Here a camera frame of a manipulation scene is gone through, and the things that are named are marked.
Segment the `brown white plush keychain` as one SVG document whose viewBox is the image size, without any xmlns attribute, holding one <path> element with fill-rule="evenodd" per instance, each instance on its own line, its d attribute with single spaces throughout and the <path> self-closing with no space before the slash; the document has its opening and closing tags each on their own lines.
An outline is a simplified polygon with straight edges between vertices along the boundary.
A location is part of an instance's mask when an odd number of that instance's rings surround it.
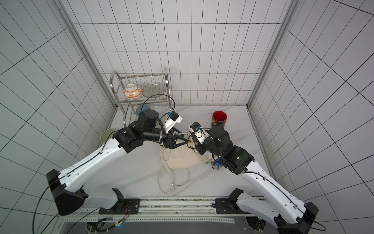
<svg viewBox="0 0 374 234">
<path fill-rule="evenodd" d="M 188 147 L 190 149 L 192 149 L 192 150 L 196 149 L 196 147 L 195 147 L 195 141 L 192 138 L 189 139 Z"/>
</svg>

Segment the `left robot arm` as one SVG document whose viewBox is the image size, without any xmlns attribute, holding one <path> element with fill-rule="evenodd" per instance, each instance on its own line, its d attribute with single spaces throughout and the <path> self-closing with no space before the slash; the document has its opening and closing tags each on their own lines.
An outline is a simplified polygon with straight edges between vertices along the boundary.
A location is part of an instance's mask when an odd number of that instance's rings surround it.
<svg viewBox="0 0 374 234">
<path fill-rule="evenodd" d="M 174 128 L 182 121 L 175 111 L 163 123 L 155 110 L 139 113 L 136 121 L 115 131 L 106 143 L 92 152 L 82 161 L 62 171 L 51 170 L 46 174 L 49 188 L 53 195 L 59 215 L 66 216 L 80 208 L 99 208 L 111 214 L 119 214 L 124 210 L 125 198 L 117 188 L 113 194 L 95 194 L 84 184 L 101 169 L 116 159 L 130 153 L 143 145 L 144 141 L 152 141 L 167 149 L 175 149 L 188 143 L 182 134 Z"/>
</svg>

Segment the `yellow blue plush keychain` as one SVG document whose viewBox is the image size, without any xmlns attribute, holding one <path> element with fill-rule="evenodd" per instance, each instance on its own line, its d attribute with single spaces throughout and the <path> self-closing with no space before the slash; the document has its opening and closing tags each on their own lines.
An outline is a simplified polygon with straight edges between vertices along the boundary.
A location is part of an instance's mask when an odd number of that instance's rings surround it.
<svg viewBox="0 0 374 234">
<path fill-rule="evenodd" d="M 220 170 L 222 168 L 222 164 L 219 161 L 211 162 L 212 169 Z"/>
</svg>

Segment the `cream canvas shoulder bag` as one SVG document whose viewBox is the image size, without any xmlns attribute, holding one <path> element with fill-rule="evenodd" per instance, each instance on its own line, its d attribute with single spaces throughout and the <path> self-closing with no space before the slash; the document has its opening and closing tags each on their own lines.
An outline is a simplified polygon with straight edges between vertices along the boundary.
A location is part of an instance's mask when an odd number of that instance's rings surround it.
<svg viewBox="0 0 374 234">
<path fill-rule="evenodd" d="M 172 195 L 176 187 L 185 186 L 189 183 L 191 178 L 191 173 L 189 171 L 190 167 L 200 164 L 211 164 L 213 162 L 212 155 L 209 152 L 200 155 L 194 147 L 187 145 L 182 145 L 176 149 L 167 149 L 164 145 L 161 145 L 159 156 L 162 166 L 157 173 L 157 184 L 161 192 L 165 195 Z M 160 177 L 163 170 L 166 171 L 170 178 L 171 188 L 168 191 L 163 190 L 160 183 Z M 175 182 L 173 176 L 173 171 L 175 170 L 186 170 L 187 179 L 184 183 L 178 184 Z"/>
</svg>

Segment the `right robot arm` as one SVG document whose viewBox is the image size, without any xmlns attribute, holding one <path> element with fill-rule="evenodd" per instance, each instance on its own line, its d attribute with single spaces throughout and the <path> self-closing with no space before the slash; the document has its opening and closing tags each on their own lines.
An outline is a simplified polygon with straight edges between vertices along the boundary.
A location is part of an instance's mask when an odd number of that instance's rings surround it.
<svg viewBox="0 0 374 234">
<path fill-rule="evenodd" d="M 256 215 L 280 234 L 309 233 L 319 212 L 316 205 L 304 203 L 279 185 L 248 151 L 232 143 L 223 127 L 203 128 L 195 122 L 190 130 L 199 154 L 211 153 L 214 161 L 241 176 L 267 199 L 262 201 L 235 189 L 229 200 L 240 211 Z"/>
</svg>

